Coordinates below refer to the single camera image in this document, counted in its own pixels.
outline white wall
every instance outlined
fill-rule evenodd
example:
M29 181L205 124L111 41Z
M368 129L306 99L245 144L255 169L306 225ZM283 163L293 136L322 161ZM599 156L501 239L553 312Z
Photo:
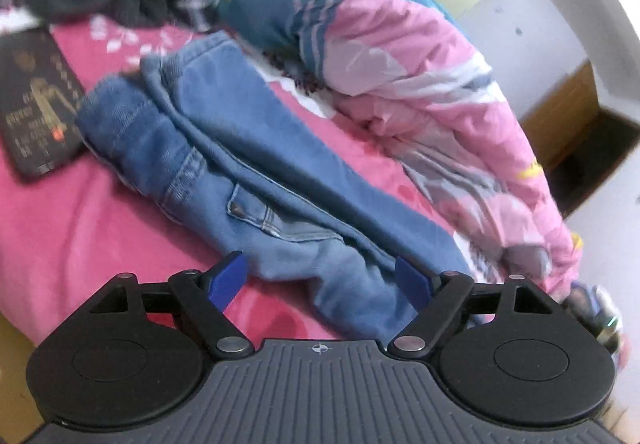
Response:
M550 0L483 0L460 23L494 67L518 117L586 59L574 32Z
M640 407L640 149L568 220L580 233L580 278L600 283L623 314L631 362L616 384L620 400Z

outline gray ridged plate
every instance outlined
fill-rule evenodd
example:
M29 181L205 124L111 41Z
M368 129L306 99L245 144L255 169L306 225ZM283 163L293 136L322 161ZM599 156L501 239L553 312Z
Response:
M506 429L462 410L426 366L373 341L268 340L217 364L185 405L110 434L50 424L30 444L620 444L594 422L553 431Z

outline metal screw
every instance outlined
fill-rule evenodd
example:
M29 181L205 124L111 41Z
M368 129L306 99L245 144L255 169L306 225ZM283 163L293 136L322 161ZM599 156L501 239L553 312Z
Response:
M404 350L404 352L420 352L427 343L418 336L400 336L394 341L394 345L398 350Z
M249 341L238 336L227 336L219 340L216 346L225 354L238 354L249 348Z

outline black book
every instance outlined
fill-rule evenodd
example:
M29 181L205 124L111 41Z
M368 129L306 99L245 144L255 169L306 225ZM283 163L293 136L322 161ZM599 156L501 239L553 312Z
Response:
M18 171L38 177L82 148L84 91L45 29L0 36L0 132Z

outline blue jeans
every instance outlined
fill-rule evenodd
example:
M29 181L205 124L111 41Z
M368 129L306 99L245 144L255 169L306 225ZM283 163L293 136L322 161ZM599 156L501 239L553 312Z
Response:
M306 280L346 336L386 343L415 310L394 283L401 255L468 272L449 234L369 185L270 90L225 33L84 99L87 144L168 215L265 280Z

